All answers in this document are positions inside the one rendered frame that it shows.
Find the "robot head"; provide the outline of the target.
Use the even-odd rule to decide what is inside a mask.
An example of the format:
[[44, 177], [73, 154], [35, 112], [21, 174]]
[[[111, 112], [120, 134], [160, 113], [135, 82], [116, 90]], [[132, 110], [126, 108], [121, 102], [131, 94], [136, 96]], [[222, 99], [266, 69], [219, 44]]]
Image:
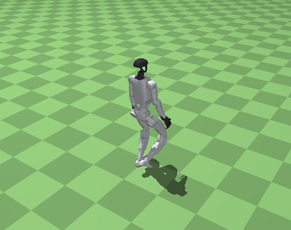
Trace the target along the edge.
[[[148, 61], [144, 58], [139, 58], [134, 62], [133, 66], [140, 68], [140, 71], [138, 71], [138, 75], [135, 77], [135, 79], [137, 80], [144, 79], [144, 73], [147, 71], [147, 64], [148, 64]], [[142, 67], [145, 67], [145, 71], [142, 69]]]

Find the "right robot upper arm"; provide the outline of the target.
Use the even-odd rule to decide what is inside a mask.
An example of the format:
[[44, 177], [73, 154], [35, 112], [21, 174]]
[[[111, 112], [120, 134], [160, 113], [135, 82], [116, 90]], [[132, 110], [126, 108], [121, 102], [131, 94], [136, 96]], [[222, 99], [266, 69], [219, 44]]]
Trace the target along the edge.
[[146, 81], [147, 88], [150, 90], [151, 97], [152, 97], [152, 104], [157, 106], [157, 84], [153, 80], [147, 80]]

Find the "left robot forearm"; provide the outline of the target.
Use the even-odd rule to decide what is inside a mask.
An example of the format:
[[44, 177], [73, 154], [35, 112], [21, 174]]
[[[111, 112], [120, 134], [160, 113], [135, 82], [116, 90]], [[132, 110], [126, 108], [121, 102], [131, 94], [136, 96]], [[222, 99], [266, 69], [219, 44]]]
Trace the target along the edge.
[[138, 105], [137, 105], [137, 103], [136, 103], [136, 101], [135, 101], [135, 98], [134, 98], [134, 97], [131, 97], [130, 95], [129, 95], [129, 98], [130, 98], [130, 100], [131, 100], [131, 106], [132, 106], [132, 107], [137, 107]]

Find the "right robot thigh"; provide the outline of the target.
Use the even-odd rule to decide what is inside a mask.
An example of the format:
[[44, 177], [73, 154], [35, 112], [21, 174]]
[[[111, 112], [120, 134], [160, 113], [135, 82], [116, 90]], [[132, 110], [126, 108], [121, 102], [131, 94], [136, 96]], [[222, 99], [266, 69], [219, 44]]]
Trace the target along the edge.
[[150, 127], [153, 127], [160, 135], [157, 137], [157, 141], [160, 142], [160, 140], [163, 138], [163, 137], [166, 137], [167, 138], [167, 132], [166, 132], [166, 129], [165, 129], [165, 126], [164, 124], [158, 119], [156, 118], [155, 116], [147, 116], [145, 118], [145, 121], [147, 122], [147, 124], [150, 126]]

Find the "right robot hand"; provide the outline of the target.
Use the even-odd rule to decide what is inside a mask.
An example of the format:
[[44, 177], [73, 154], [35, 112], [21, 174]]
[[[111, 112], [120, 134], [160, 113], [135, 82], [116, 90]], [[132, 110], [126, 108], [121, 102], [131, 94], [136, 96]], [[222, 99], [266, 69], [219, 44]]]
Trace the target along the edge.
[[161, 117], [161, 119], [165, 122], [165, 125], [167, 126], [166, 129], [168, 129], [170, 127], [170, 124], [171, 124], [171, 119], [168, 118], [167, 116], [165, 119], [163, 117]]

